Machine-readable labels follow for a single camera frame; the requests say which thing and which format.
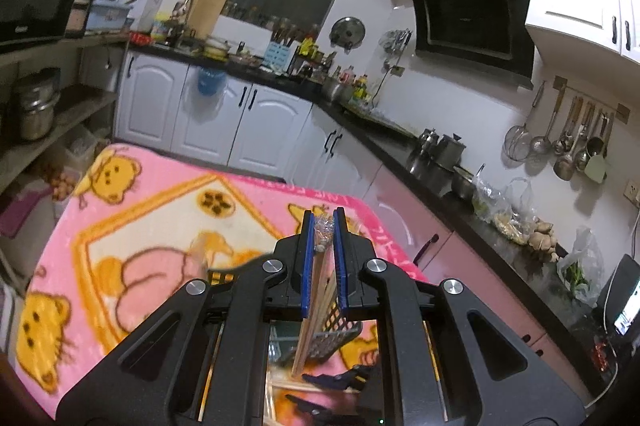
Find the dark grey utensil caddy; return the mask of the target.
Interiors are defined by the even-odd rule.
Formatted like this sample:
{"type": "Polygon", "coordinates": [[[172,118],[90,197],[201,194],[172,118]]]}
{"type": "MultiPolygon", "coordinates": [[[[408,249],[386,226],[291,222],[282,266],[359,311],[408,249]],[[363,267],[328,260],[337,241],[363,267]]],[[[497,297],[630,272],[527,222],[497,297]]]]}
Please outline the dark grey utensil caddy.
{"type": "MultiPolygon", "coordinates": [[[[299,340],[300,324],[273,322],[269,334],[269,361],[285,364],[293,360],[299,340]]],[[[362,323],[349,321],[341,315],[337,300],[330,305],[320,330],[312,336],[308,358],[324,362],[362,332],[362,323]]]]}

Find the white lower cabinets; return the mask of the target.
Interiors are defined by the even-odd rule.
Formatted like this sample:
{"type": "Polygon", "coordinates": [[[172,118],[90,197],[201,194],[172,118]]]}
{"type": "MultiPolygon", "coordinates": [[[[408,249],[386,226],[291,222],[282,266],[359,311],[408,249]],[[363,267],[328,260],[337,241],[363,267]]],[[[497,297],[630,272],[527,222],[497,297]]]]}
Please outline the white lower cabinets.
{"type": "Polygon", "coordinates": [[[302,87],[213,70],[221,95],[203,96],[202,64],[160,49],[122,64],[115,136],[130,143],[361,198],[390,230],[415,241],[450,227],[446,208],[393,157],[393,141],[358,126],[302,87]]]}

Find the light blue knife block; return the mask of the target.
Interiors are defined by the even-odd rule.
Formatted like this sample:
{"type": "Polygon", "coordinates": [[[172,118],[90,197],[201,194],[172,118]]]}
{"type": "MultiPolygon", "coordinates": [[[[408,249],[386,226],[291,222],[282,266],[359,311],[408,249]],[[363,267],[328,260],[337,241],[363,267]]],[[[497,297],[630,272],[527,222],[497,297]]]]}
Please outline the light blue knife block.
{"type": "Polygon", "coordinates": [[[287,45],[270,42],[264,54],[262,65],[275,72],[284,73],[291,63],[293,50],[287,45]]]}

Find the wooden chopstick pair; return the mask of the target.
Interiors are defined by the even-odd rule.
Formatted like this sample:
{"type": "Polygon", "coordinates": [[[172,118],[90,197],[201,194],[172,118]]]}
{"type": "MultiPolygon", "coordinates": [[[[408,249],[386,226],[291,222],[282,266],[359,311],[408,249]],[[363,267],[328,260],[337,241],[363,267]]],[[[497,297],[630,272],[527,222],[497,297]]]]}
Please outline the wooden chopstick pair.
{"type": "Polygon", "coordinates": [[[300,326],[298,345],[292,365],[291,376],[293,380],[301,380],[304,372],[305,363],[309,357],[310,346],[314,333],[316,332],[319,320],[324,310],[323,301],[326,299],[326,288],[332,284],[331,268],[329,261],[332,259],[333,253],[333,231],[334,218],[331,214],[322,216],[311,215],[312,217],[312,235],[311,235],[311,259],[310,264],[310,284],[309,284],[309,306],[306,318],[300,326]]]}

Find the stainless steel stacked pots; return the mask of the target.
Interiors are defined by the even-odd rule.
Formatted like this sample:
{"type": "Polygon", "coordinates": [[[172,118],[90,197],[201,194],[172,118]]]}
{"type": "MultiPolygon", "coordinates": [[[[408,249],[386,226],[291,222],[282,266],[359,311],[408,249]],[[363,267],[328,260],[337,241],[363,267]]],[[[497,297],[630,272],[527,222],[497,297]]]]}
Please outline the stainless steel stacked pots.
{"type": "Polygon", "coordinates": [[[61,97],[60,79],[60,68],[43,68],[14,85],[13,95],[18,104],[20,137],[23,140],[39,140],[51,130],[54,109],[61,97]]]}

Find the blue plastic bag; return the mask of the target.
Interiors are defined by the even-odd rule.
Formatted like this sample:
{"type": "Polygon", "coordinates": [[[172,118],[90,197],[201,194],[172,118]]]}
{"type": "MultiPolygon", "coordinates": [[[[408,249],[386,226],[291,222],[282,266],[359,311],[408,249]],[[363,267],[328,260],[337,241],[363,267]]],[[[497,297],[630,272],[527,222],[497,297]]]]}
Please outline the blue plastic bag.
{"type": "Polygon", "coordinates": [[[203,97],[215,97],[224,88],[227,74],[223,70],[200,68],[198,70],[198,92],[203,97]]]}

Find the wooden cutting board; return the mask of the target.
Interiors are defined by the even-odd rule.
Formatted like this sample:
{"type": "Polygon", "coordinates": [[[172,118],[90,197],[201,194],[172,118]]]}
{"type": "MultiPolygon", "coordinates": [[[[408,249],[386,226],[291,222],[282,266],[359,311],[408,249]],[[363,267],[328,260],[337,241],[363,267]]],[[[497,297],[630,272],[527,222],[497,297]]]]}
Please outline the wooden cutting board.
{"type": "Polygon", "coordinates": [[[192,0],[186,26],[194,31],[194,37],[206,39],[217,23],[227,0],[192,0]]]}

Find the pink cartoon bear blanket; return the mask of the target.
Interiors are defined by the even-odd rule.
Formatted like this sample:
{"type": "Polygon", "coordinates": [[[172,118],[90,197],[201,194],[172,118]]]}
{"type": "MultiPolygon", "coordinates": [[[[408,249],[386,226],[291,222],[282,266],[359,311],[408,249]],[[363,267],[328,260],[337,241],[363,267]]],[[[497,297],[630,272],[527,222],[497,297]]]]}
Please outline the pink cartoon bear blanket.
{"type": "Polygon", "coordinates": [[[109,146],[68,190],[37,261],[15,344],[18,377],[43,411],[194,276],[238,268],[299,232],[306,212],[345,211],[379,257],[420,276],[358,198],[109,146]]]}

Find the black range hood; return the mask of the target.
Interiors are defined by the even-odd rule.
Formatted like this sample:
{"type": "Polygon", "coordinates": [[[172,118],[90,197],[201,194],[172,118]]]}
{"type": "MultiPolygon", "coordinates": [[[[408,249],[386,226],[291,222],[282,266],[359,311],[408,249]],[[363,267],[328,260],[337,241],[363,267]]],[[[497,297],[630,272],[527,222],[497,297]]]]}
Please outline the black range hood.
{"type": "Polygon", "coordinates": [[[530,0],[412,0],[416,50],[504,71],[533,87],[535,46],[525,21],[530,0]]]}

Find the hanging pot lid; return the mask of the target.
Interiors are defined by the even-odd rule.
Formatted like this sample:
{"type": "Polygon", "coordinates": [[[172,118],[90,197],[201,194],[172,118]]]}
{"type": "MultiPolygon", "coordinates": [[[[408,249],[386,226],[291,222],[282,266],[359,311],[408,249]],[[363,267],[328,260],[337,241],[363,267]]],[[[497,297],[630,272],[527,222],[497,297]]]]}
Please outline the hanging pot lid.
{"type": "Polygon", "coordinates": [[[345,52],[359,47],[365,37],[366,27],[354,16],[338,19],[332,25],[329,34],[330,44],[342,48],[345,52]]]}

